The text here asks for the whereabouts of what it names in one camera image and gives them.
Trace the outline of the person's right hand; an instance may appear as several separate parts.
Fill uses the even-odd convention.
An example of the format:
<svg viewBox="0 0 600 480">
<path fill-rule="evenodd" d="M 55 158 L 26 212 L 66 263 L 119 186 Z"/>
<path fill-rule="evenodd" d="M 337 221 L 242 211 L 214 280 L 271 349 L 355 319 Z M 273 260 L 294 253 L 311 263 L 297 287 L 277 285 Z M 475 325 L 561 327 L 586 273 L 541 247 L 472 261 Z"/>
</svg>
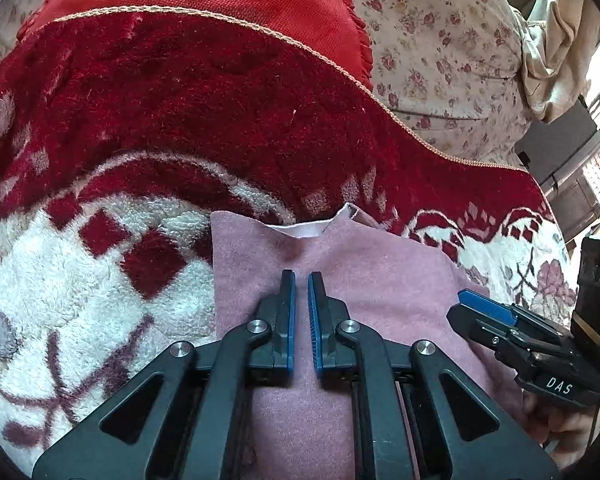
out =
<svg viewBox="0 0 600 480">
<path fill-rule="evenodd" d="M 590 434 L 600 434 L 600 409 L 563 410 L 532 393 L 524 393 L 524 429 L 540 445 L 550 442 L 550 456 L 560 469 L 567 468 L 584 455 Z"/>
</svg>

